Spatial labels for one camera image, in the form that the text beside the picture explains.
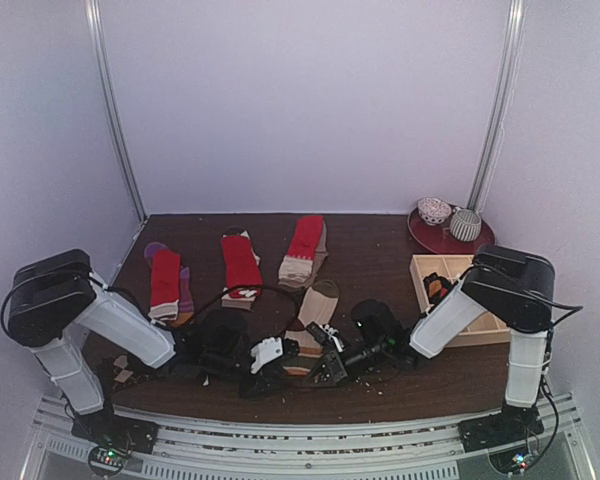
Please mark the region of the beige striped maroon sock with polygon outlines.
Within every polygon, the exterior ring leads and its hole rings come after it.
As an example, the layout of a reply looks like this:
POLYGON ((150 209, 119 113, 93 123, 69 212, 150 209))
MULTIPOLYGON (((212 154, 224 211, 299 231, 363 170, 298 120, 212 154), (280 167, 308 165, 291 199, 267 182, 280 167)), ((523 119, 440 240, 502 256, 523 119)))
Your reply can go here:
POLYGON ((324 326, 330 323, 339 301, 339 288, 331 280, 319 280, 309 287, 300 307, 298 318, 284 335, 298 343, 299 353, 288 359, 283 368, 287 375, 303 377, 314 367, 323 353, 323 347, 309 333, 311 323, 324 326))

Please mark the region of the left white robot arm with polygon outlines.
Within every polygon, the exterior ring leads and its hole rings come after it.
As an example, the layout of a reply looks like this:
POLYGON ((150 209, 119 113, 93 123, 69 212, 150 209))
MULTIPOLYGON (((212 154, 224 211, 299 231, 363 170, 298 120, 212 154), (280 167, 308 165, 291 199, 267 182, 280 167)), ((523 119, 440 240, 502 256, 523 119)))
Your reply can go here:
POLYGON ((139 361, 145 374, 160 378, 200 373, 235 379, 242 395, 267 392, 284 374, 283 364, 300 353, 284 336, 251 342, 245 318, 236 310, 204 307, 199 323, 171 326, 151 318, 124 289, 105 284, 89 255, 73 249, 16 271, 0 309, 0 326, 27 348, 86 429, 103 444, 124 433, 118 415, 108 410, 110 387, 94 373, 69 335, 81 326, 117 345, 139 361))

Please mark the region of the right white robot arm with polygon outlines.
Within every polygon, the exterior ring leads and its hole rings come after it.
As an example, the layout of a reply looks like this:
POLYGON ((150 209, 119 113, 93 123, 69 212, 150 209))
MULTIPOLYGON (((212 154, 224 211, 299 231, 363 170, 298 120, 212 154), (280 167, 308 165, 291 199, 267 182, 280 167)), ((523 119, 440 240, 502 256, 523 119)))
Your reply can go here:
POLYGON ((541 378, 549 361, 549 334, 555 268, 539 255, 505 247, 479 248, 471 265, 451 284, 438 302, 405 329, 389 306, 366 299, 354 306, 350 318, 363 337, 357 348, 345 347, 339 335, 316 323, 309 333, 322 344, 323 354, 306 382, 331 387, 347 378, 358 365, 388 358, 400 368, 411 368, 419 359, 432 359, 466 327, 491 314, 509 329, 508 379, 503 412, 493 419, 499 440, 515 440, 531 424, 541 378))

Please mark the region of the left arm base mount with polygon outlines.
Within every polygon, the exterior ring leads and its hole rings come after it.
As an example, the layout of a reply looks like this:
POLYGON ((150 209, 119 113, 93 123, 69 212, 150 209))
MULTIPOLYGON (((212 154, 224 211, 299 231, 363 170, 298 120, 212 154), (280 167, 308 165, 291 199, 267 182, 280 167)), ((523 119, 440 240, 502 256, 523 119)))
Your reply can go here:
POLYGON ((127 467, 135 453, 153 452, 159 429, 154 422, 119 416, 106 409, 71 416, 72 435, 93 444, 87 465, 97 476, 115 476, 127 467))

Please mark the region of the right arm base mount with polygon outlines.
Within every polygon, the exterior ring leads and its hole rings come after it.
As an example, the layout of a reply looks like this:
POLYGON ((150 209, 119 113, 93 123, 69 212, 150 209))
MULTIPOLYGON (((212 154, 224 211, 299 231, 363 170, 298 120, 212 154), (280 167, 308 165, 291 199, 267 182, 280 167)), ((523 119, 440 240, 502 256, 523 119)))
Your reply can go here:
POLYGON ((461 421, 458 432, 466 453, 485 450, 498 473, 513 476, 531 465, 536 453, 531 441, 538 443, 544 426, 536 405, 522 408, 503 403, 498 413, 461 421))

